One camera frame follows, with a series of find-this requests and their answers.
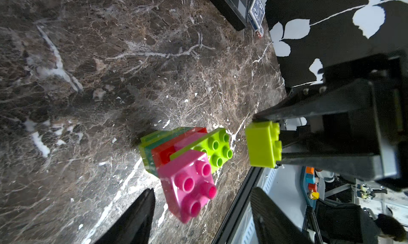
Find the chessboard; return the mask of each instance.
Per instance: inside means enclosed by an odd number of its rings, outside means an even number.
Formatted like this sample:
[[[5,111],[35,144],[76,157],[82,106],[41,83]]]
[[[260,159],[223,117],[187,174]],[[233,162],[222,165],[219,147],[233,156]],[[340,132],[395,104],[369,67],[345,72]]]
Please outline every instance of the chessboard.
[[[211,0],[211,2],[237,31],[247,26],[249,0]]]

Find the pink lego brick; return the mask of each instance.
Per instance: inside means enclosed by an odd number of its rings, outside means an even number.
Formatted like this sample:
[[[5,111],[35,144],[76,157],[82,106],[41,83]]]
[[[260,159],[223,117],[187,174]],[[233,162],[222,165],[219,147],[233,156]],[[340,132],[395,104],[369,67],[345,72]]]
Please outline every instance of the pink lego brick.
[[[169,210],[186,224],[217,195],[207,154],[188,150],[157,170]]]
[[[205,135],[207,135],[207,133],[195,133],[193,135],[190,135],[190,136],[184,138],[183,140],[177,142],[174,145],[174,148],[175,148],[176,151],[178,151],[178,150],[184,148],[185,146],[190,145],[191,143],[195,142],[197,139],[199,139],[199,138],[201,138],[202,136],[205,136]]]

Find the dark hair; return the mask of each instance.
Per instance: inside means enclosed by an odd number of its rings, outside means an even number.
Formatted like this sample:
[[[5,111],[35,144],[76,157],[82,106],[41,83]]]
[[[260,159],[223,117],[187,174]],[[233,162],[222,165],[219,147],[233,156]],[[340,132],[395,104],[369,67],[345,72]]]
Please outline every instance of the dark hair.
[[[393,217],[379,214],[375,224],[380,227],[384,234],[392,236],[395,241],[404,241],[406,239],[404,227]]]

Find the lego duplo brick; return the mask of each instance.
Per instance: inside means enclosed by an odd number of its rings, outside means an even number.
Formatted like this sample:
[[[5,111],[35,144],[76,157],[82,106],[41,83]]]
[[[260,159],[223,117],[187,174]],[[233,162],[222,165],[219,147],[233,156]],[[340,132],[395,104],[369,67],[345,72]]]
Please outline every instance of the lego duplo brick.
[[[147,142],[141,143],[139,145],[139,151],[146,171],[157,177],[156,165],[154,164],[151,150],[190,129],[192,129],[192,127],[178,127],[166,133],[159,133],[154,138],[149,137]]]
[[[308,189],[317,192],[317,184],[308,184]]]
[[[225,128],[217,128],[178,150],[173,155],[170,155],[170,160],[175,160],[190,149],[207,153],[213,173],[232,158],[232,150],[229,147],[229,135]]]
[[[191,130],[188,130],[187,132],[178,135],[177,137],[167,141],[166,143],[163,143],[154,149],[152,149],[152,157],[153,161],[156,165],[156,168],[160,168],[162,165],[165,165],[170,161],[170,155],[176,152],[176,149],[174,145],[185,139],[186,137],[195,134],[195,133],[207,133],[207,129],[203,127],[194,127]]]
[[[306,173],[314,174],[314,173],[315,173],[315,169],[314,169],[313,167],[306,167]]]
[[[146,136],[143,136],[140,138],[140,145],[139,145],[139,152],[140,152],[140,156],[142,158],[146,158],[146,154],[145,154],[145,147],[159,139],[161,139],[162,137],[165,137],[167,135],[170,135],[171,132],[170,131],[155,131],[151,134],[148,134]]]
[[[180,149],[183,149],[184,147],[190,145],[191,143],[197,141],[198,139],[200,139],[201,137],[203,137],[205,135],[207,135],[207,133],[195,133],[195,134],[192,134],[192,135],[186,137],[185,139],[180,140],[179,142],[177,142],[174,145],[174,149],[176,149],[176,151],[178,151]]]
[[[308,173],[306,173],[306,182],[307,183],[309,183],[309,184],[315,184],[316,183],[316,181],[315,181],[315,177],[314,177],[314,175],[312,175],[312,174],[308,174]]]
[[[217,188],[207,154],[188,150],[157,170],[169,211],[182,223],[198,216]]]
[[[311,195],[312,195],[312,200],[317,200],[319,199],[319,196],[320,196],[320,194],[317,192],[313,192]]]
[[[249,162],[254,167],[274,168],[282,160],[282,142],[279,141],[279,124],[253,122],[245,129]]]

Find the screw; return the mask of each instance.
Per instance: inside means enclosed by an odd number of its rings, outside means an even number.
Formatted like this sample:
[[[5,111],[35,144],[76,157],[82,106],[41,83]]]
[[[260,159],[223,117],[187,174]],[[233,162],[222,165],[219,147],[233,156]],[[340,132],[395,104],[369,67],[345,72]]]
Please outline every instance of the screw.
[[[324,92],[326,91],[326,89],[327,89],[327,86],[322,86],[322,87],[320,87],[320,88],[319,88],[319,94],[324,93]]]

